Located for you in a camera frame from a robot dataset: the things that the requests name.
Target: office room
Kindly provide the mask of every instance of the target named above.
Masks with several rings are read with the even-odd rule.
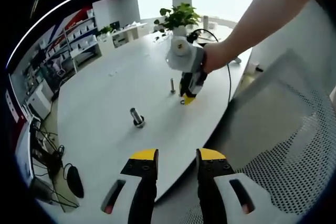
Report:
[[[157,173],[152,223],[203,223],[194,162],[202,147],[267,191],[275,215],[298,218],[310,209],[322,187],[297,203],[299,193],[277,188],[296,176],[291,168],[279,184],[260,175],[278,169],[278,178],[286,160],[253,168],[285,148],[287,159],[296,157],[291,167],[308,169],[300,144],[336,148],[336,32],[324,2],[307,0],[267,38],[205,71],[208,44],[228,41],[253,1],[34,1],[34,22],[7,64],[13,93],[6,99],[17,104],[16,123],[23,120],[12,143],[18,167],[53,220],[122,223],[140,183],[129,174],[139,159],[143,173]],[[319,127],[328,128],[324,142]],[[286,147],[305,137],[311,142]],[[296,179],[295,188],[309,183]]]

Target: desk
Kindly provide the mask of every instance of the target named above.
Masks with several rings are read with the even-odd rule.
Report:
[[[133,40],[138,39],[140,37],[138,29],[140,27],[143,27],[143,26],[146,26],[146,25],[147,25],[147,23],[136,24],[136,25],[133,25],[133,26],[129,26],[129,27],[127,27],[125,29],[122,29],[120,31],[116,31],[115,33],[111,33],[111,36],[113,37],[113,36],[125,33],[127,42],[130,42],[130,41],[133,41]]]
[[[76,49],[70,52],[70,56],[72,59],[72,64],[73,64],[73,68],[75,69],[75,73],[78,73],[78,66],[77,66],[77,62],[76,62],[76,57],[80,54],[82,54],[83,52],[87,51],[88,49],[96,46],[98,44],[98,42],[92,42],[88,47],[83,48],[81,50]]]
[[[66,147],[63,163],[77,166],[85,197],[68,214],[49,212],[59,223],[110,223],[101,204],[126,161],[136,151],[159,149],[157,198],[184,173],[204,146],[227,108],[227,68],[211,73],[201,92],[188,106],[170,94],[181,78],[165,62],[169,38],[155,43],[149,34],[101,57],[82,69],[60,89],[58,136]],[[234,95],[251,49],[230,64]],[[144,116],[146,125],[133,125],[130,109]]]

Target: white shelving unit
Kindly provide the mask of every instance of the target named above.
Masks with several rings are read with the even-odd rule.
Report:
[[[95,29],[97,29],[97,26],[95,24],[94,16],[82,20],[66,30],[63,29],[62,33],[46,46],[45,48],[46,60],[54,58],[55,55],[59,55],[66,51],[69,52],[73,51],[75,49],[75,46],[73,46],[72,44],[77,46],[82,39],[87,37],[86,36],[87,34],[91,33]],[[57,45],[54,47],[50,47],[50,45],[55,43],[60,38],[62,38],[62,40],[58,43],[58,45],[61,46],[56,51]]]

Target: shelf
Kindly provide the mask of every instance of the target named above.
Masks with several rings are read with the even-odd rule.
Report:
[[[75,29],[76,27],[80,26],[81,24],[83,24],[86,21],[89,21],[90,19],[93,19],[93,18],[94,18],[94,16],[91,17],[91,18],[84,19],[83,21],[81,21],[79,23],[76,23],[74,26],[71,26],[69,29],[65,30],[65,32],[67,33],[68,31]]]
[[[94,16],[91,17],[91,18],[87,18],[87,19],[85,19],[85,20],[83,20],[83,21],[81,21],[81,22],[75,24],[74,26],[72,26],[72,27],[70,27],[69,29],[65,30],[65,33],[67,33],[67,32],[70,31],[70,30],[73,30],[74,28],[80,26],[81,24],[83,24],[83,23],[85,23],[86,21],[89,21],[90,19],[93,19],[93,18],[94,18]],[[60,35],[58,35],[55,39],[53,39],[50,43],[48,43],[47,46],[44,48],[44,50],[47,50],[48,47],[49,47],[52,43],[54,43],[57,39],[59,39],[61,36],[64,36],[64,32],[63,32],[63,31],[60,33]]]
[[[97,27],[94,27],[94,28],[92,28],[92,29],[86,31],[84,34],[81,34],[79,37],[73,39],[72,41],[69,41],[69,44],[74,43],[74,42],[76,42],[76,41],[79,41],[80,39],[83,39],[83,38],[85,37],[84,35],[86,35],[86,34],[92,32],[92,31],[95,30],[95,29],[97,29]]]
[[[61,32],[60,35],[58,35],[55,39],[53,39],[50,43],[48,43],[47,46],[46,46],[43,50],[47,50],[48,47],[49,47],[52,43],[54,43],[57,39],[59,39],[59,38],[62,37],[62,36],[64,36],[64,33],[63,33],[63,32]]]

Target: cable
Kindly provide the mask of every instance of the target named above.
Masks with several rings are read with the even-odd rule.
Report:
[[[66,168],[68,165],[73,166],[72,163],[68,163],[68,164],[66,164],[66,165],[63,167],[63,179],[64,179],[64,180],[67,180],[67,179],[65,178],[65,176],[64,176],[64,172],[65,172],[65,168]]]
[[[73,208],[77,208],[77,207],[79,207],[79,206],[77,206],[76,204],[75,204],[76,206],[71,206],[71,205],[68,205],[68,204],[66,204],[66,203],[63,203],[63,202],[54,200],[54,199],[50,199],[50,200],[53,201],[53,202],[59,203],[59,204],[62,205],[62,206],[73,207]]]
[[[58,192],[56,192],[55,190],[52,190],[48,184],[44,183],[43,180],[39,179],[39,181],[44,184],[52,193],[55,193],[57,196],[60,196],[61,198],[65,199],[66,201],[70,202],[71,204],[74,204],[76,207],[79,207],[76,203],[72,202],[71,200],[68,200],[66,197],[64,197],[62,194],[59,194]]]
[[[43,167],[43,166],[40,166],[40,165],[37,165],[37,164],[34,164],[33,165],[37,166],[37,167],[40,167],[40,168],[43,168],[43,169],[48,169],[47,167]]]
[[[230,67],[229,64],[226,64],[227,71],[229,72],[229,80],[230,80],[230,89],[229,89],[229,100],[227,101],[227,105],[230,103],[230,97],[231,97],[231,73],[230,73]]]
[[[218,39],[216,38],[216,36],[215,36],[212,32],[208,31],[207,29],[199,28],[199,29],[194,30],[194,31],[192,32],[192,34],[198,32],[198,31],[206,31],[207,33],[211,34],[211,35],[215,38],[215,40],[216,40],[217,42],[219,42]],[[227,71],[228,71],[228,73],[229,73],[229,80],[230,80],[230,82],[229,82],[229,84],[230,84],[230,86],[229,86],[229,98],[228,98],[228,100],[227,100],[227,105],[229,105],[229,103],[230,103],[230,98],[231,98],[231,88],[232,88],[231,86],[232,86],[232,81],[231,81],[231,73],[230,73],[229,63],[226,64],[226,66],[227,66]]]
[[[43,173],[43,174],[35,174],[35,176],[38,176],[38,177],[42,177],[42,176],[45,176],[47,175],[48,173]]]
[[[38,131],[39,133],[42,134],[42,136],[47,140],[47,142],[50,144],[50,146],[54,149],[55,152],[57,152],[61,157],[63,156],[65,147],[64,145],[60,145],[58,148],[56,148],[56,145],[50,140],[50,138],[48,137],[49,133],[45,133],[43,131],[41,131],[39,128],[37,128],[36,126],[34,126],[34,128],[36,129],[36,131]]]
[[[58,134],[53,133],[53,132],[41,131],[40,129],[39,129],[39,131],[40,131],[41,133],[44,133],[44,134],[50,134],[50,135],[58,136]]]

